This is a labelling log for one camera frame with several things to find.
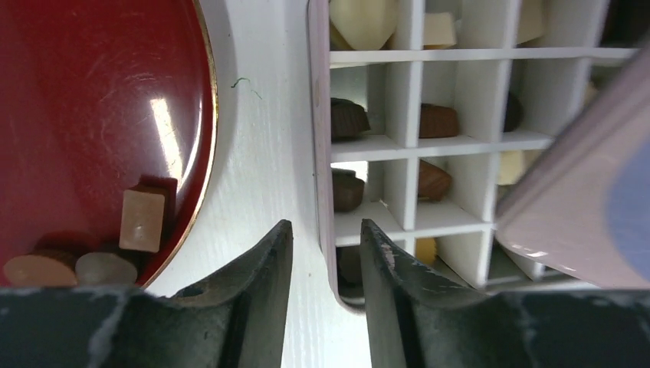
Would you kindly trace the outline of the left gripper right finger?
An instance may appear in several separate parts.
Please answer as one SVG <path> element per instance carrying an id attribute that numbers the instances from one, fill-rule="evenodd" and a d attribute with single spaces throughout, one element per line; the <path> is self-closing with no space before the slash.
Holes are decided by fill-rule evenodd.
<path id="1" fill-rule="evenodd" d="M 649 293 L 484 294 L 417 261 L 372 220 L 361 224 L 375 367 L 647 367 Z"/>

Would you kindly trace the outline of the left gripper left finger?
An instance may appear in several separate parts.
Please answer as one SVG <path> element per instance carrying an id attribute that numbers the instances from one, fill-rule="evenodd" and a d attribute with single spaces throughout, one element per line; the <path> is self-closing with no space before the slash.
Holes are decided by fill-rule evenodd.
<path id="1" fill-rule="evenodd" d="M 129 286 L 1 291 L 3 367 L 279 367 L 293 261 L 280 220 L 172 297 Z"/>

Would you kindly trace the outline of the square metal tray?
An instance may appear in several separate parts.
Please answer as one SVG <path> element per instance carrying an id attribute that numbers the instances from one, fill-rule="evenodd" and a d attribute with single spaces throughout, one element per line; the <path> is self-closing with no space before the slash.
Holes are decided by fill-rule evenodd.
<path id="1" fill-rule="evenodd" d="M 508 250 L 601 288 L 649 286 L 649 49 L 497 204 Z"/>

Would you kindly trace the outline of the pink divided chocolate box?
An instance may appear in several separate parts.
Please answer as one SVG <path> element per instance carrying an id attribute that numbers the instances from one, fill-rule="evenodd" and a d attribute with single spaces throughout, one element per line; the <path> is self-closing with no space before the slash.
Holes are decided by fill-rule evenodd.
<path id="1" fill-rule="evenodd" d="M 497 239 L 495 207 L 649 33 L 647 1 L 310 1 L 320 250 L 356 286 L 359 226 L 467 286 L 579 283 Z"/>

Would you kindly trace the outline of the round red plate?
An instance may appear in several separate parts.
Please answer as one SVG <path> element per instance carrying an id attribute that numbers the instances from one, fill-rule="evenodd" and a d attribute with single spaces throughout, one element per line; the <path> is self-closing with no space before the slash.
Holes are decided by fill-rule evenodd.
<path id="1" fill-rule="evenodd" d="M 197 1 L 1 3 L 1 262 L 115 245 L 123 195 L 166 193 L 151 284 L 205 198 L 218 120 Z"/>

